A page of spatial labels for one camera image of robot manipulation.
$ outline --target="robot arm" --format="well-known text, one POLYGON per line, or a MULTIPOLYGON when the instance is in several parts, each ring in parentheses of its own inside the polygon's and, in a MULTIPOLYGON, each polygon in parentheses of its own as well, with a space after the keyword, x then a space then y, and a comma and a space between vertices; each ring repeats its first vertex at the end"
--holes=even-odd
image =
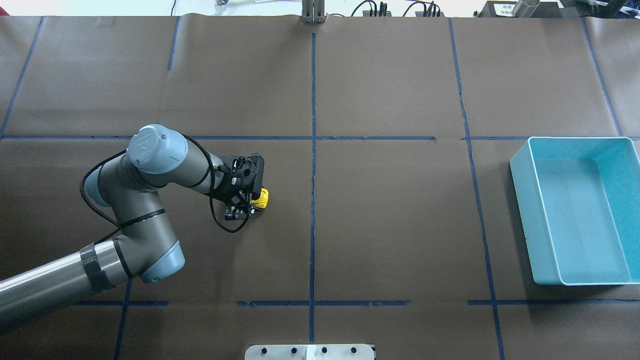
POLYGON ((0 282, 0 333, 130 278, 174 274, 184 255, 157 190, 177 183, 224 202, 227 220, 247 221, 268 200, 263 168, 259 154, 219 158, 164 126, 141 128, 126 153, 86 178, 87 193, 111 207, 122 235, 0 282))

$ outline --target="blue joint cap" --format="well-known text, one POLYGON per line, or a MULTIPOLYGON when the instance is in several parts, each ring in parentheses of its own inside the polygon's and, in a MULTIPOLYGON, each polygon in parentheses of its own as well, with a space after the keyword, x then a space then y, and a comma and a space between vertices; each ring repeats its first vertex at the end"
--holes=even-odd
POLYGON ((187 157, 187 139, 158 124, 143 126, 127 148, 129 161, 147 174, 166 174, 187 157))
POLYGON ((100 169, 102 167, 95 169, 84 182, 84 189, 89 194, 89 196, 95 201, 98 205, 104 206, 106 208, 110 208, 111 205, 107 204, 106 201, 100 195, 100 190, 98 189, 98 176, 100 176, 100 169))
POLYGON ((180 242, 176 241, 173 246, 162 255, 147 271, 140 275, 145 284, 158 282, 165 277, 175 274, 184 266, 184 255, 180 248, 180 242))

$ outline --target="light blue tray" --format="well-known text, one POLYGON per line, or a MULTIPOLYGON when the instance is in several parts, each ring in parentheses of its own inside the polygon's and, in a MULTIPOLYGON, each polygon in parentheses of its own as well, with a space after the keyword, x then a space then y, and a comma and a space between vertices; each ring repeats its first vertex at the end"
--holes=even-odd
POLYGON ((536 283, 640 284, 631 139, 532 137, 510 164, 536 283))

